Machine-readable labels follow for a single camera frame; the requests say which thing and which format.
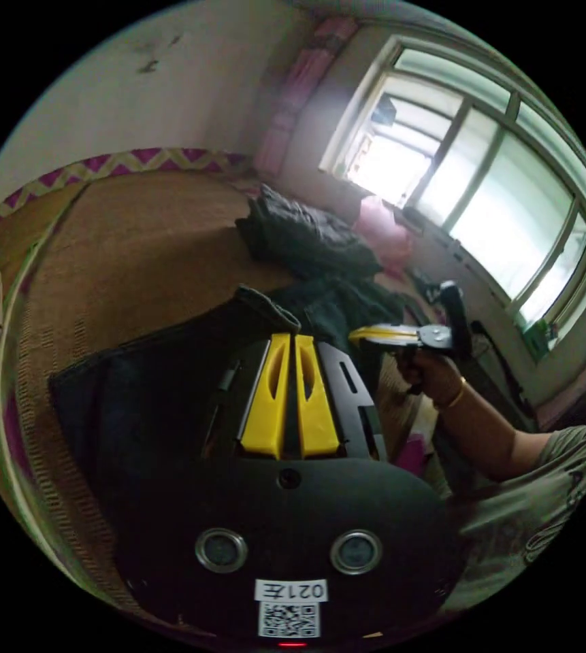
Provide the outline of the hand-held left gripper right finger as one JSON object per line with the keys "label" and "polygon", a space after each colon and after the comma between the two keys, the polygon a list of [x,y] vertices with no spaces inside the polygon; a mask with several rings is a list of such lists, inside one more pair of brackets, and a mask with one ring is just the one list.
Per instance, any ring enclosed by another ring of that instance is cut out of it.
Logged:
{"label": "hand-held left gripper right finger", "polygon": [[296,335],[294,349],[297,421],[302,456],[334,456],[340,442],[313,338]]}

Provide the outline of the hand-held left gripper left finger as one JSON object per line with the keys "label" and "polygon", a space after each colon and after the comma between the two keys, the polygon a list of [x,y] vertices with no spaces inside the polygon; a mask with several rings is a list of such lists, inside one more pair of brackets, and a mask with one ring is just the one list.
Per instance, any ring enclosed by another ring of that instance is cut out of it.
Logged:
{"label": "hand-held left gripper left finger", "polygon": [[274,334],[259,371],[240,444],[248,454],[279,459],[287,423],[291,336]]}

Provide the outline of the person's right hand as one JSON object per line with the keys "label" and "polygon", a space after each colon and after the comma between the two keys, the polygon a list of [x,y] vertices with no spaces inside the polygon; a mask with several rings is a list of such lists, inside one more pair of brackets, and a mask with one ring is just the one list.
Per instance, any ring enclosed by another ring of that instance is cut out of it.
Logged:
{"label": "person's right hand", "polygon": [[395,359],[404,381],[432,400],[436,409],[451,408],[463,396],[466,382],[451,359],[411,349]]}

